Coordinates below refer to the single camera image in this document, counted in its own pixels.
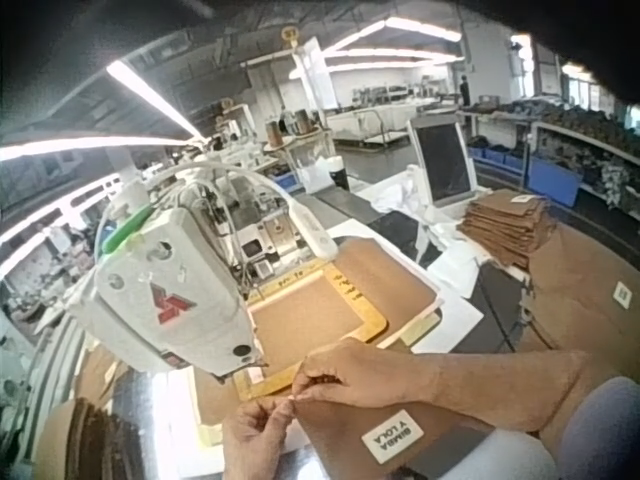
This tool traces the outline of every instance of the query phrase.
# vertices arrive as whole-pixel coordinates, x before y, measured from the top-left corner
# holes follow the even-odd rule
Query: blue crate
[[[484,158],[484,148],[467,147],[469,155],[473,158]]]
[[[519,172],[522,172],[522,170],[524,170],[524,160],[522,158],[514,157],[513,155],[505,155],[504,164],[505,166]]]
[[[279,177],[273,177],[272,180],[286,191],[293,190],[298,186],[298,181],[293,172],[285,173]]]
[[[582,175],[538,157],[531,157],[527,187],[567,207],[576,203]]]
[[[490,148],[486,148],[484,151],[484,158],[492,163],[504,165],[504,153],[502,152],[494,152]]]

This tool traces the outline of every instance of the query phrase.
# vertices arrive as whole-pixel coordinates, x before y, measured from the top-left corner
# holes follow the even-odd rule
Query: green part
[[[144,222],[153,214],[153,211],[154,208],[151,205],[147,205],[129,217],[122,226],[118,227],[118,229],[104,241],[102,244],[102,253],[109,254],[115,252],[122,242],[140,230]]]

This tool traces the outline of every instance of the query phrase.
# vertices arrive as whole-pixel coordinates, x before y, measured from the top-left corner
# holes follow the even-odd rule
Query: ceiling
[[[133,5],[121,0],[91,3],[96,5],[76,13],[71,23],[55,23],[51,51],[37,57],[31,52],[40,68],[23,67],[29,75],[8,79],[0,143],[60,131],[184,137],[180,127],[105,73],[104,67],[118,58],[189,116],[202,105],[250,88],[240,63],[285,48],[280,37],[284,26],[298,26],[303,41],[315,36],[326,48],[390,15],[452,29],[459,23],[454,7],[425,0],[283,1],[253,8],[243,5],[244,0],[222,8],[214,0],[157,0],[152,9],[141,9],[140,0]],[[52,14],[51,22],[57,18],[62,17]],[[353,44],[362,47],[455,53],[450,42],[394,29]],[[21,65],[19,58],[9,60]]]

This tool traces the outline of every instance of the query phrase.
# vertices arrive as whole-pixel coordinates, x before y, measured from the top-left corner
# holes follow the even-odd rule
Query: computer screen
[[[471,192],[467,162],[455,123],[416,129],[433,203]]]

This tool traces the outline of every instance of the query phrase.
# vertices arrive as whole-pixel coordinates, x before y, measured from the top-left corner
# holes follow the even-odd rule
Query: machine
[[[105,212],[118,230],[67,310],[140,371],[194,365],[224,381],[259,365],[245,299],[308,260],[337,254],[306,207],[232,165],[180,165],[125,185],[119,197]]]

